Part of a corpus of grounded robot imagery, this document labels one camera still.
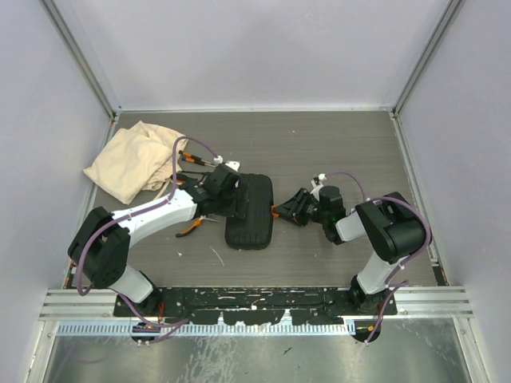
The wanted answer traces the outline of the black plastic tool case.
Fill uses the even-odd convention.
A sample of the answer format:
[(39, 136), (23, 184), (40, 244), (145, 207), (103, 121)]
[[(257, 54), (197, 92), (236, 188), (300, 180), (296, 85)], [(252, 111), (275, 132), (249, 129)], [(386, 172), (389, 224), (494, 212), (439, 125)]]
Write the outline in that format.
[(249, 182), (249, 203), (245, 219), (226, 219), (224, 239), (226, 244), (237, 250), (262, 250), (272, 237), (274, 203), (271, 179), (261, 174), (241, 174)]

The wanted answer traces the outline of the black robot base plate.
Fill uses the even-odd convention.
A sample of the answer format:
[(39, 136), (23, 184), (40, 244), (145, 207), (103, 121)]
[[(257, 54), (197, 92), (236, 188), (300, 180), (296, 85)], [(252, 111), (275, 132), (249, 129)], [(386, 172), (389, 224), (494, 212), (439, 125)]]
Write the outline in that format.
[(373, 317), (381, 311), (396, 315), (395, 303), (383, 305), (387, 295), (384, 291), (356, 304), (350, 291), (339, 287), (172, 287), (161, 288), (154, 303), (133, 306), (146, 318), (160, 316), (166, 322), (275, 325), (288, 314), (294, 326), (327, 325), (342, 324), (348, 316)]

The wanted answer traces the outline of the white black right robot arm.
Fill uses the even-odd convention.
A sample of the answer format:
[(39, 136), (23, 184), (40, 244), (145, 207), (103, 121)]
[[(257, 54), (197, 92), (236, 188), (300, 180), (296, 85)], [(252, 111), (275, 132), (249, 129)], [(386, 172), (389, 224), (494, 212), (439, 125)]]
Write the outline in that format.
[(305, 188), (272, 208), (273, 215), (298, 227), (309, 222), (322, 226), (335, 245), (367, 237), (372, 253), (352, 279), (346, 302), (359, 314), (369, 314), (388, 291), (390, 280), (406, 260), (429, 245), (428, 223), (401, 194), (394, 192), (355, 206), (349, 213), (336, 186)]

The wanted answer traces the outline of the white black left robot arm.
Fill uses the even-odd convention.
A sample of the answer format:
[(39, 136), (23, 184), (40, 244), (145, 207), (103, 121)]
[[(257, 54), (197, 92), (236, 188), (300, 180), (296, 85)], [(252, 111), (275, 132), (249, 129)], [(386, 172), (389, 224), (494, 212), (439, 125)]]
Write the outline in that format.
[(67, 251), (77, 265), (77, 287), (85, 276), (91, 287), (126, 297), (140, 315), (155, 314), (163, 302), (161, 292), (149, 277), (128, 264), (130, 248), (178, 223), (208, 215), (236, 216), (242, 191), (241, 174), (220, 164), (202, 179), (188, 177), (167, 195), (137, 207), (113, 212), (94, 208)]

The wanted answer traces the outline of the orange black needle nose pliers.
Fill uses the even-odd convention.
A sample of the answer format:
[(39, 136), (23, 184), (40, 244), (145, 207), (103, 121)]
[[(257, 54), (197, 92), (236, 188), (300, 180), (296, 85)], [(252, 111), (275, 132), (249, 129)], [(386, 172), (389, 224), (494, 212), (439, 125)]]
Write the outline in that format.
[(204, 221), (206, 221), (206, 222), (213, 222), (213, 223), (218, 223), (219, 222), (219, 220), (217, 220), (217, 219), (209, 218), (206, 215), (202, 215), (199, 218), (195, 219), (193, 224), (189, 228), (187, 228), (186, 230), (184, 230), (182, 232), (177, 233), (176, 237), (177, 238), (183, 238), (183, 237), (186, 237), (186, 236), (190, 235), (199, 226), (201, 226)]

